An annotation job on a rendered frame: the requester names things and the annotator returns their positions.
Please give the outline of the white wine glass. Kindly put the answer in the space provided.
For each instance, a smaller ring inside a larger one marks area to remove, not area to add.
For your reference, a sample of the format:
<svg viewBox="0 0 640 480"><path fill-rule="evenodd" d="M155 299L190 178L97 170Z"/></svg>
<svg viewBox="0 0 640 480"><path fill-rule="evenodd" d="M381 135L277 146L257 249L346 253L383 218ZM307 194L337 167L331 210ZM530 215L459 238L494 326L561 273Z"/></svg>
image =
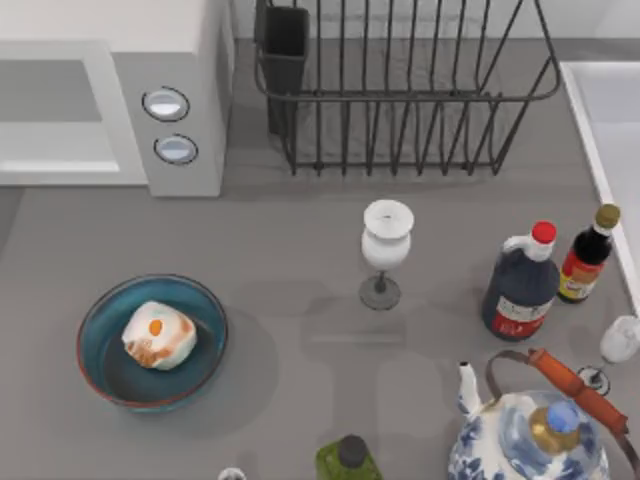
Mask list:
<svg viewBox="0 0 640 480"><path fill-rule="evenodd" d="M375 271L359 289L360 299L368 308L384 311L399 303L400 287L388 274L409 255L414 223L412 210L397 200L379 199L364 210L361 253Z"/></svg>

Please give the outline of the round microwave knob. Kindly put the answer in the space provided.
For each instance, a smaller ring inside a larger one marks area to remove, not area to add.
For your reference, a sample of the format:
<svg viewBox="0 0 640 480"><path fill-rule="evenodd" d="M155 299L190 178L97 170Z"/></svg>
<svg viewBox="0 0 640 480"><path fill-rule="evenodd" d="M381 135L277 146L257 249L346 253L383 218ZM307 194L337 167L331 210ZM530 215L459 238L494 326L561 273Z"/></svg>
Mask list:
<svg viewBox="0 0 640 480"><path fill-rule="evenodd" d="M141 105L151 118L164 123L181 121L190 112L188 98L179 90L168 86L145 92Z"/></svg>
<svg viewBox="0 0 640 480"><path fill-rule="evenodd" d="M199 154L197 144L188 136L180 134L156 139L153 149L160 160L170 165L187 165Z"/></svg>

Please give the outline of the pale microwave oven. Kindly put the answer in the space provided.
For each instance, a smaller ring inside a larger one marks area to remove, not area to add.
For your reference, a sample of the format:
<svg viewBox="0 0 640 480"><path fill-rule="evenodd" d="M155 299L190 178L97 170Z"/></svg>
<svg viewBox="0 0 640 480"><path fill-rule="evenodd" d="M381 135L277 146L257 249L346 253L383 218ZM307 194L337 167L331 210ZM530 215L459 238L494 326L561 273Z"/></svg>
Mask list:
<svg viewBox="0 0 640 480"><path fill-rule="evenodd" d="M0 185L215 197L234 68L231 0L0 0ZM186 118L145 113L162 86L188 98ZM174 134L197 144L193 162L156 156Z"/></svg>

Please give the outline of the black cutlery holder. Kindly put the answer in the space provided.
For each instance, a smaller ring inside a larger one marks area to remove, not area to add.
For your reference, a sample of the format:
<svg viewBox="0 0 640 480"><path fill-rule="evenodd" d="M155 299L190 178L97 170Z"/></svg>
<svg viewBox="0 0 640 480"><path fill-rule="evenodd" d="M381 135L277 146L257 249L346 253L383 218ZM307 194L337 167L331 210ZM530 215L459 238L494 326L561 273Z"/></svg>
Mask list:
<svg viewBox="0 0 640 480"><path fill-rule="evenodd" d="M302 89L309 43L309 12L297 6L275 6L256 0L254 41L261 54L259 64L266 81L268 130L286 130L286 102L272 97L298 95Z"/></svg>

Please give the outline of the white bread with orange spot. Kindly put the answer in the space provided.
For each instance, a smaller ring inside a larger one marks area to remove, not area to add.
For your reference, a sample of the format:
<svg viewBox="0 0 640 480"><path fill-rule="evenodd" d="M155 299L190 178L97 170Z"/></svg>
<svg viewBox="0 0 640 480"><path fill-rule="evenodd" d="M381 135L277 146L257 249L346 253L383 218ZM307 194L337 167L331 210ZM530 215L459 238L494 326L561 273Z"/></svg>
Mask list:
<svg viewBox="0 0 640 480"><path fill-rule="evenodd" d="M145 369L168 371L181 365L198 340L194 322L156 301L142 304L130 317L121 340L126 353Z"/></svg>

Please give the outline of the large dark red-capped bottle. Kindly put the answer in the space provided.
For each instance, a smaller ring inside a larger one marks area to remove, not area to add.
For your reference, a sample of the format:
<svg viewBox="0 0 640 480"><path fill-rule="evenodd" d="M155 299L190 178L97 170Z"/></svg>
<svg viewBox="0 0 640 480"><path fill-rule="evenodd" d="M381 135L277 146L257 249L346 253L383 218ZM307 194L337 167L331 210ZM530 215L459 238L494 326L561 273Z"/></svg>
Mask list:
<svg viewBox="0 0 640 480"><path fill-rule="evenodd" d="M502 244L481 308L485 326L496 337L519 342L542 326L560 283L551 258L556 235L553 223L538 221L528 234Z"/></svg>

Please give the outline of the green bottle with black cap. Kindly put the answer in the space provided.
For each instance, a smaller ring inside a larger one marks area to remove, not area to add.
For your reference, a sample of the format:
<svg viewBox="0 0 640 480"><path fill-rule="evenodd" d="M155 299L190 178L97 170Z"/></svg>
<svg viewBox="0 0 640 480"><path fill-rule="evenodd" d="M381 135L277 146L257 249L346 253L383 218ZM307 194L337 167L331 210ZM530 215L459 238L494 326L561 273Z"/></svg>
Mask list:
<svg viewBox="0 0 640 480"><path fill-rule="evenodd" d="M321 447L315 469L316 480L384 480L365 440L355 434Z"/></svg>

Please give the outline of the blue bowl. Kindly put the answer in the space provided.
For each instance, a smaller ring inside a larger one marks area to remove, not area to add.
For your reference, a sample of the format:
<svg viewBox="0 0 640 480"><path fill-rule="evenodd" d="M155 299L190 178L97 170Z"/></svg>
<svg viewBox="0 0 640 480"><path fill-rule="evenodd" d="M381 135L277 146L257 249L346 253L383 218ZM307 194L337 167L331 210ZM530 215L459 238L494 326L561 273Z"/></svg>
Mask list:
<svg viewBox="0 0 640 480"><path fill-rule="evenodd" d="M195 323L194 350L169 371L139 366L121 340L131 315L150 300ZM76 359L86 383L102 398L136 413L166 413L208 390L221 370L228 339L225 309L204 284L178 274L145 274L116 284L95 301L76 335Z"/></svg>

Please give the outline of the small dark gold-capped bottle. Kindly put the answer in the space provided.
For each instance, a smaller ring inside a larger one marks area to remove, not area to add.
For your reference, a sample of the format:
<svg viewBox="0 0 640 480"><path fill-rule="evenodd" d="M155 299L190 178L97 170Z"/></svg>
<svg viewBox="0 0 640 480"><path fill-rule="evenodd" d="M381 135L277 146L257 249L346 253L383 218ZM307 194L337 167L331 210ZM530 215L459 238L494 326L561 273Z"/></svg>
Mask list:
<svg viewBox="0 0 640 480"><path fill-rule="evenodd" d="M593 223L574 239L560 269L557 296L567 303L580 303L594 289L612 250L612 232L620 220L620 208L605 203Z"/></svg>

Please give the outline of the blue and white teapot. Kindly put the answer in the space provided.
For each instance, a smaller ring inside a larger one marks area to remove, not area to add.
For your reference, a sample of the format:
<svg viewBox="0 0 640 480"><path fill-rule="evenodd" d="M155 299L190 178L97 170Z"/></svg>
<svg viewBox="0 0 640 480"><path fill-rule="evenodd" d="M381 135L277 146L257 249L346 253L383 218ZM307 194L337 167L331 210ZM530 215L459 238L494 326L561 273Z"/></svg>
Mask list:
<svg viewBox="0 0 640 480"><path fill-rule="evenodd" d="M628 419L608 399L545 349L506 349L493 358L530 366L552 387L505 393L488 363L491 398L484 402L474 368L461 362L458 408L465 420L449 455L447 480L613 480L600 427L640 480Z"/></svg>

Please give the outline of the clear wine glass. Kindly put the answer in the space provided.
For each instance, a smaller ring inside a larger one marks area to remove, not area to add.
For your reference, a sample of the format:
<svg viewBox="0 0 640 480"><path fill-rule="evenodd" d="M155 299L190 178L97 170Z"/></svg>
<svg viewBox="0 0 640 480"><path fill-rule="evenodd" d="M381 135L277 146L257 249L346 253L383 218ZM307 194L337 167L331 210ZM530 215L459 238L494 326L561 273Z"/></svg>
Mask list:
<svg viewBox="0 0 640 480"><path fill-rule="evenodd" d="M607 374L618 364L630 360L640 351L640 317L624 315L618 317L603 334L600 344L600 364L581 367L577 374L591 389L602 396L611 390Z"/></svg>

